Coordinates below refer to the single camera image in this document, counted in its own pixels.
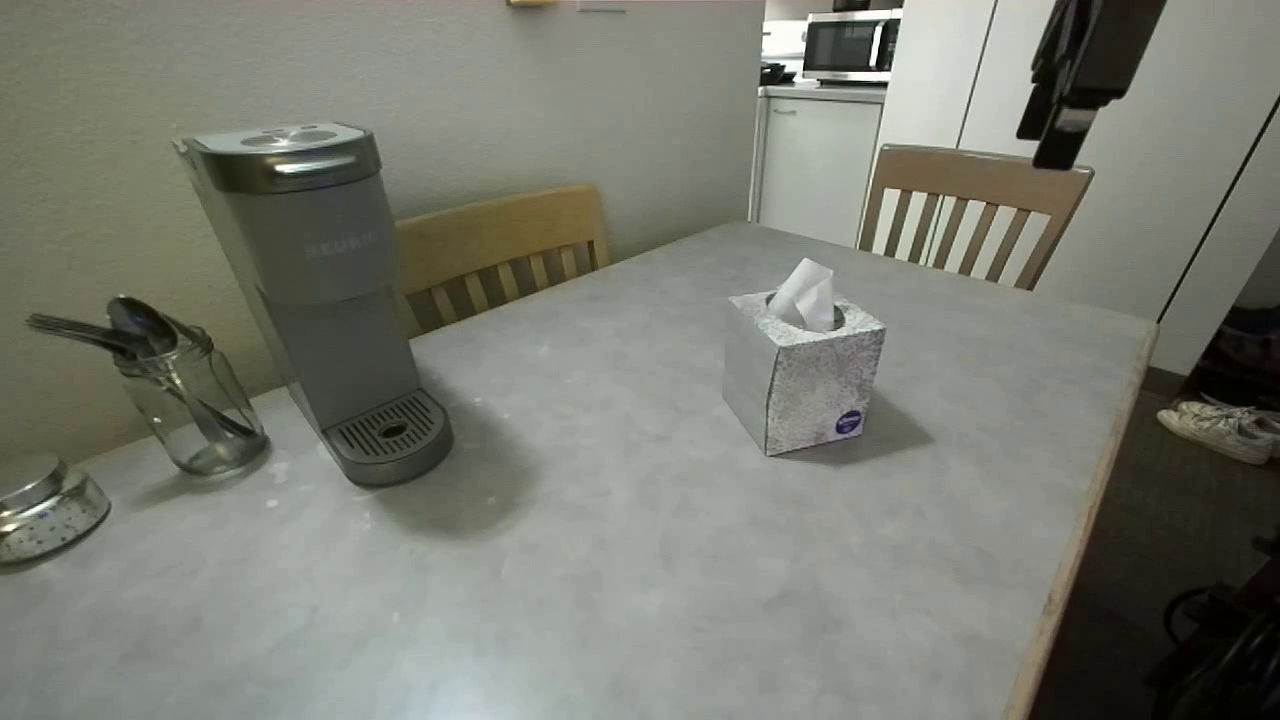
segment microwave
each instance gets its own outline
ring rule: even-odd
[[[903,7],[814,12],[805,75],[819,84],[888,84]]]

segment table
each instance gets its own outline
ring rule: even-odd
[[[724,295],[799,255],[888,323],[867,437],[763,455]],[[4,715],[1025,715],[1153,323],[724,224],[414,343],[456,451],[363,491],[286,392],[192,488],[4,572]]]

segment coffee maker drip tray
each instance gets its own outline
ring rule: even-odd
[[[430,392],[409,392],[326,429],[354,486],[403,486],[435,469],[448,447],[448,415]]]

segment floor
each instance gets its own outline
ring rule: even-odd
[[[1165,434],[1155,410],[1178,392],[1150,378],[1136,400],[1034,720],[1153,715],[1144,674],[1167,654],[1167,598],[1250,582],[1252,537],[1280,524],[1280,463],[1231,463]]]

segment white cabinet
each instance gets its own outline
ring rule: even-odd
[[[763,102],[754,219],[852,243],[878,169],[882,102]]]

